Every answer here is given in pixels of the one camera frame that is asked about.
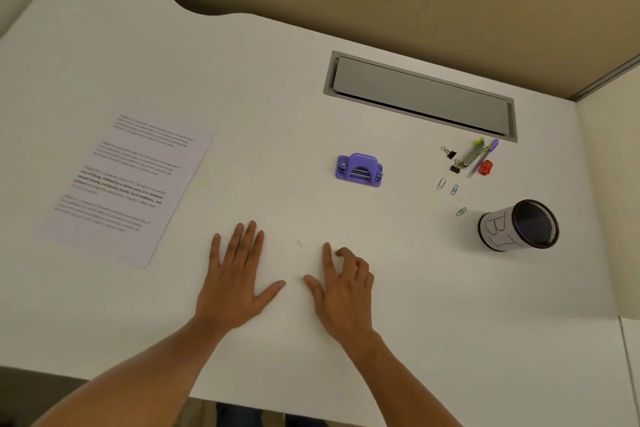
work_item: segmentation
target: paper sheet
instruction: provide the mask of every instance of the paper sheet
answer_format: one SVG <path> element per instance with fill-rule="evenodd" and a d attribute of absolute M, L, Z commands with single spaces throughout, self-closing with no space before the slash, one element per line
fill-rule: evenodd
<path fill-rule="evenodd" d="M 146 267 L 211 140 L 211 130 L 120 115 L 44 223 L 44 235 Z"/>

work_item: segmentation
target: floor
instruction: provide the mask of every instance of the floor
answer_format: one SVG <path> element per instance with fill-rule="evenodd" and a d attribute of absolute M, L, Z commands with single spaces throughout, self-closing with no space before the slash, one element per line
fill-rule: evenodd
<path fill-rule="evenodd" d="M 50 407 L 84 383 L 66 376 L 0 367 L 0 426 L 28 427 Z M 264 427 L 283 427 L 282 414 L 265 412 Z M 216 403 L 189 398 L 174 427 L 215 427 Z M 331 427 L 350 427 L 329 423 Z"/>

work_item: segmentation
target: purple hole punch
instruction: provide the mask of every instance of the purple hole punch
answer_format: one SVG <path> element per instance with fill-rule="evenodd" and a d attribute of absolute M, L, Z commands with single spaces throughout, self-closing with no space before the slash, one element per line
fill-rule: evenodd
<path fill-rule="evenodd" d="M 370 155 L 351 154 L 341 155 L 335 167 L 335 176 L 345 181 L 380 187 L 382 184 L 382 164 Z"/>

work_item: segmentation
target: white desk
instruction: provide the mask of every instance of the white desk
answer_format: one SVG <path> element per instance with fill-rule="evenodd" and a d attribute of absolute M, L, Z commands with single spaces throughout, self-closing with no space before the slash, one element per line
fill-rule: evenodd
<path fill-rule="evenodd" d="M 440 147 L 476 135 L 325 96 L 332 50 L 510 96 L 519 143 L 500 143 L 489 177 L 456 177 Z M 172 0 L 34 1 L 0 41 L 0 99 L 0 364 L 91 378 L 146 348 L 191 315 L 212 233 L 253 218 L 267 237 L 258 286 L 289 285 L 192 395 L 383 424 L 301 281 L 329 240 L 371 262 L 376 328 L 464 425 L 637 425 L 572 103 Z M 218 129 L 144 270 L 38 235 L 127 108 Z M 335 179 L 353 152 L 378 157 L 380 188 Z M 554 211 L 557 245 L 484 248 L 479 213 L 525 197 Z"/>

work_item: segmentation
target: finger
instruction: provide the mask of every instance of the finger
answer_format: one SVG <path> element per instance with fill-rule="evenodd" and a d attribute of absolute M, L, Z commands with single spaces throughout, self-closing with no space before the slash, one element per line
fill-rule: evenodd
<path fill-rule="evenodd" d="M 255 298 L 253 301 L 253 307 L 255 308 L 255 314 L 258 315 L 262 310 L 267 307 L 269 302 L 273 301 L 278 293 L 282 290 L 282 287 L 286 286 L 287 283 L 284 280 L 278 280 L 274 282 L 261 293 L 259 296 Z"/>
<path fill-rule="evenodd" d="M 360 257 L 357 257 L 356 265 L 358 267 L 356 270 L 356 282 L 364 286 L 365 280 L 369 276 L 369 264 Z"/>
<path fill-rule="evenodd" d="M 367 278 L 365 278 L 365 281 L 364 281 L 364 288 L 370 291 L 373 288 L 374 279 L 375 277 L 373 276 L 373 274 L 369 272 L 369 275 L 367 275 Z"/>
<path fill-rule="evenodd" d="M 347 247 L 342 247 L 335 252 L 338 257 L 344 257 L 344 264 L 342 265 L 341 277 L 347 277 L 349 279 L 355 279 L 356 277 L 356 256 Z"/>
<path fill-rule="evenodd" d="M 240 237 L 242 236 L 243 229 L 244 229 L 244 225 L 242 223 L 238 223 L 236 225 L 236 230 L 234 231 L 234 235 L 229 240 L 229 245 L 227 245 L 227 252 L 225 253 L 225 259 L 222 261 L 223 267 L 227 267 L 231 265 L 231 263 L 233 263 L 234 257 L 236 256 L 238 243 L 240 243 Z"/>
<path fill-rule="evenodd" d="M 246 259 L 246 268 L 249 273 L 255 277 L 256 270 L 258 269 L 258 263 L 260 262 L 260 253 L 262 253 L 262 243 L 264 243 L 264 232 L 260 230 L 255 236 L 255 243 L 249 252 L 249 257 Z"/>
<path fill-rule="evenodd" d="M 220 235 L 213 235 L 211 250 L 209 251 L 209 269 L 220 267 Z"/>
<path fill-rule="evenodd" d="M 324 281 L 329 283 L 338 278 L 338 274 L 333 266 L 333 259 L 331 258 L 331 245 L 329 242 L 325 243 L 322 249 L 322 265 L 324 270 Z"/>
<path fill-rule="evenodd" d="M 251 242 L 253 241 L 253 234 L 255 233 L 255 221 L 251 220 L 249 226 L 246 227 L 244 237 L 240 240 L 238 250 L 236 252 L 236 258 L 233 261 L 233 265 L 239 268 L 243 268 L 246 263 L 246 257 L 249 255 L 249 249 L 251 248 Z"/>
<path fill-rule="evenodd" d="M 311 295 L 314 296 L 314 302 L 316 303 L 316 310 L 322 309 L 324 305 L 324 290 L 322 289 L 322 285 L 320 281 L 313 277 L 312 275 L 305 275 L 303 277 L 305 284 L 311 291 Z"/>

